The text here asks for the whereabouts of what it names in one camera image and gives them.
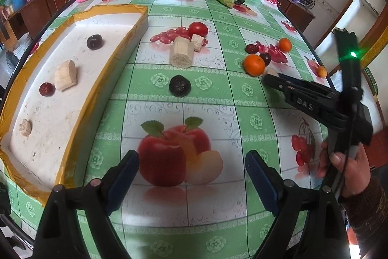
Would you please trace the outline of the right forearm brown sleeve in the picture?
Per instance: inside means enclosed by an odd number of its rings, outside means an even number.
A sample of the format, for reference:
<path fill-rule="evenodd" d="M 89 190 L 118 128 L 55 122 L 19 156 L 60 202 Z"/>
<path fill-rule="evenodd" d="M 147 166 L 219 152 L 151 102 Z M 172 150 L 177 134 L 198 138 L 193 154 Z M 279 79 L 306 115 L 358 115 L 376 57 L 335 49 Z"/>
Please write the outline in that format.
<path fill-rule="evenodd" d="M 340 197 L 362 258 L 387 258 L 387 196 L 378 178 L 371 177 L 360 194 Z"/>

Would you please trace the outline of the person's right hand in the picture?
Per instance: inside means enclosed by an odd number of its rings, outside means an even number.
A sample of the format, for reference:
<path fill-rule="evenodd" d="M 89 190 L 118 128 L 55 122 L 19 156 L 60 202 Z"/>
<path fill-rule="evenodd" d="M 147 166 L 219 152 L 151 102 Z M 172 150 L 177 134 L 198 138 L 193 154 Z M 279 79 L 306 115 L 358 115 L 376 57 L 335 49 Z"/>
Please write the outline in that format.
<path fill-rule="evenodd" d="M 345 183 L 341 195 L 345 198 L 353 197 L 364 191 L 371 179 L 370 166 L 364 146 L 359 143 L 354 159 L 348 158 L 345 163 L 345 155 L 341 152 L 328 154 L 328 142 L 321 144 L 320 162 L 316 177 L 323 178 L 331 163 L 339 172 L 344 172 Z"/>

